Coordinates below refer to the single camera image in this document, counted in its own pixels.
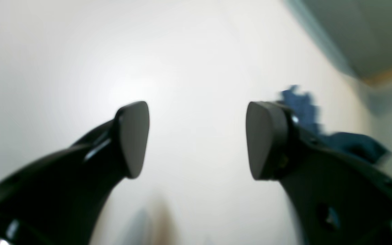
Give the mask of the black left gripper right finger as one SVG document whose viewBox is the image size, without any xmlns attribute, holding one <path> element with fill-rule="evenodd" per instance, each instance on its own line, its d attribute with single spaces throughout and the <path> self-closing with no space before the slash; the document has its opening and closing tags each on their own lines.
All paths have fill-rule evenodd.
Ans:
<svg viewBox="0 0 392 245">
<path fill-rule="evenodd" d="M 392 245 L 391 177 L 330 149 L 283 104 L 250 102 L 246 141 L 252 177 L 282 185 L 308 245 Z"/>
</svg>

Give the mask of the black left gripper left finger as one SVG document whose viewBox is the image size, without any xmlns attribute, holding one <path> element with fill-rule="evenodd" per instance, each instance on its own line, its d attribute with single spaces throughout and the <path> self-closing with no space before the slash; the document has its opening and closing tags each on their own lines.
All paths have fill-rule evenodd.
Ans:
<svg viewBox="0 0 392 245">
<path fill-rule="evenodd" d="M 148 104 L 128 104 L 70 147 L 1 180 L 0 245 L 88 245 L 115 186 L 140 175 L 149 126 Z"/>
</svg>

